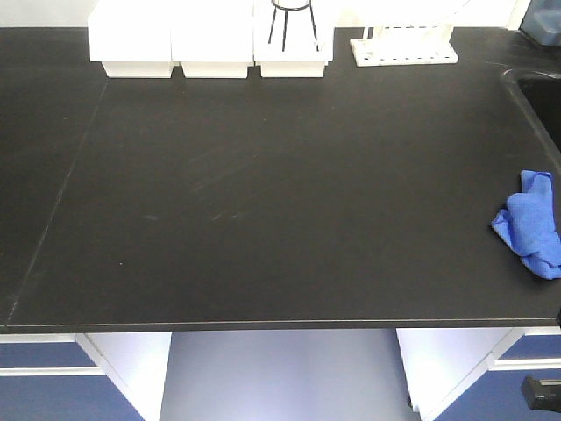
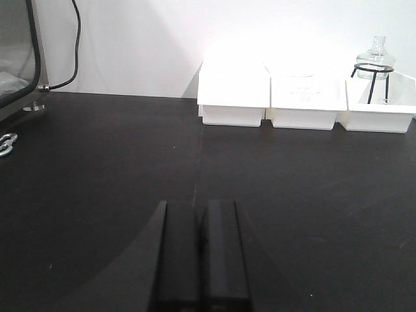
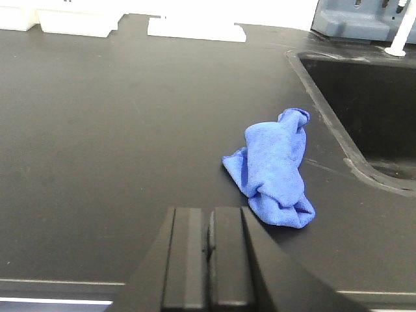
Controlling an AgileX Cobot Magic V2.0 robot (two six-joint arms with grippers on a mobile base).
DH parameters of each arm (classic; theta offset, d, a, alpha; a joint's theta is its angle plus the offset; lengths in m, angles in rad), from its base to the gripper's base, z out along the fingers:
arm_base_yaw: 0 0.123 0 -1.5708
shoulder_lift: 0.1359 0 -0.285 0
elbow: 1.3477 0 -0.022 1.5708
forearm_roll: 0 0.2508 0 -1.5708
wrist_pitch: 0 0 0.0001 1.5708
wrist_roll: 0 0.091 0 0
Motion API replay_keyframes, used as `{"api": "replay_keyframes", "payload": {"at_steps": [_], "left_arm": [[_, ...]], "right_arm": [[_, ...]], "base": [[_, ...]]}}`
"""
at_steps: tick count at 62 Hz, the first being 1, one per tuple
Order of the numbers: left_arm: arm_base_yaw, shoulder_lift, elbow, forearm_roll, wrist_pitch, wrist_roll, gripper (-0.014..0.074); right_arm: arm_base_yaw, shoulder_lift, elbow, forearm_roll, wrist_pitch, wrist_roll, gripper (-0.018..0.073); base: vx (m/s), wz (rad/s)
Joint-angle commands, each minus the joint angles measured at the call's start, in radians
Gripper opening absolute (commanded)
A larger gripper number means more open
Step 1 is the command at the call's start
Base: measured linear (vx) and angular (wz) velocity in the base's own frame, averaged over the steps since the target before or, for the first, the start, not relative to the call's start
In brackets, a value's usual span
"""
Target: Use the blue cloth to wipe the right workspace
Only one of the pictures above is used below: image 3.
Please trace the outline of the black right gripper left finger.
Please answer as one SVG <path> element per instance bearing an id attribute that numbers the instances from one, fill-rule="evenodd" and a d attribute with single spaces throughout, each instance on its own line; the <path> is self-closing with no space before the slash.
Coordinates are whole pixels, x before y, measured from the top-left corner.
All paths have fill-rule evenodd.
<path id="1" fill-rule="evenodd" d="M 114 311 L 207 311 L 202 210 L 170 208 Z"/>

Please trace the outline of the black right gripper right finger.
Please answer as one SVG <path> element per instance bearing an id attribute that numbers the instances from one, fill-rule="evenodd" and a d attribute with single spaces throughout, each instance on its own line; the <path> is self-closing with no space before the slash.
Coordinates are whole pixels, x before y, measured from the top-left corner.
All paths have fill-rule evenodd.
<path id="1" fill-rule="evenodd" d="M 366 311 L 285 253 L 247 207 L 217 207 L 209 225 L 213 311 Z"/>

